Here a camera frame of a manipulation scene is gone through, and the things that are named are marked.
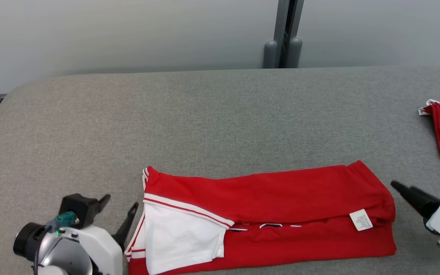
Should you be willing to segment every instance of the white clothing tag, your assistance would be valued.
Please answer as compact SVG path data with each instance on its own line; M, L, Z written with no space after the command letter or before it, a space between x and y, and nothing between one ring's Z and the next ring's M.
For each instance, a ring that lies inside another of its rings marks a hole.
M372 228L372 223L368 217L368 214L366 214L366 210L361 209L349 214L349 216L351 216L351 220L358 231Z

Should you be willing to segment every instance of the gray fabric tablecloth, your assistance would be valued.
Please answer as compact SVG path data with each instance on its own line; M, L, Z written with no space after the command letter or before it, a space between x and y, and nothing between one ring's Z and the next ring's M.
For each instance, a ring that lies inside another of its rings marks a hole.
M432 122L417 115L427 99L440 101L440 68L78 75L20 87L0 106L0 274L31 273L13 238L54 217L64 195L110 193L95 224L117 230L142 201L149 164L225 178L363 160L387 187L398 179L440 197ZM214 273L440 274L436 237L390 192L395 256Z

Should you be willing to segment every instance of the striped trim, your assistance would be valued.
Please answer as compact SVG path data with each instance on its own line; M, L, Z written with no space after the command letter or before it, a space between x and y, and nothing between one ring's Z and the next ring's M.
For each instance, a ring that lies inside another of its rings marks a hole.
M205 218L208 219L209 221L212 221L214 223L223 226L225 229L229 229L232 225L234 225L233 221L222 218L216 214L213 214L210 211L206 211L205 209L202 209L195 205L190 205L184 202L178 202L175 200L167 199L153 194L146 193L144 195L144 203L157 205L160 207L166 207L171 210L176 210L200 218Z

